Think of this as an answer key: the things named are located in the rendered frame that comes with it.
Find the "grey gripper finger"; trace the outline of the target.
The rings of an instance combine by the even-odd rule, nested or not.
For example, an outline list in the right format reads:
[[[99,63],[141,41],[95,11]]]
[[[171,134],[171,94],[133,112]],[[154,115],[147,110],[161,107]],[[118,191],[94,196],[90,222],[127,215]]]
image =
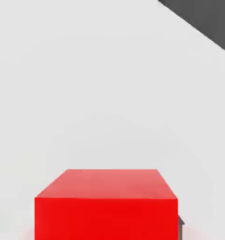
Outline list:
[[[184,225],[185,225],[184,221],[182,220],[180,215],[178,215],[178,240],[182,240],[182,236],[183,236],[182,230]]]

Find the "small red cube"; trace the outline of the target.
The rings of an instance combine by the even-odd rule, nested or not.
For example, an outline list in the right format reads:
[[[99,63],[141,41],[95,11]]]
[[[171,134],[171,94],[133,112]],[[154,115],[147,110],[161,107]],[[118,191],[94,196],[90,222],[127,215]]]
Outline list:
[[[178,199],[157,170],[69,169],[35,198],[35,240],[178,240]]]

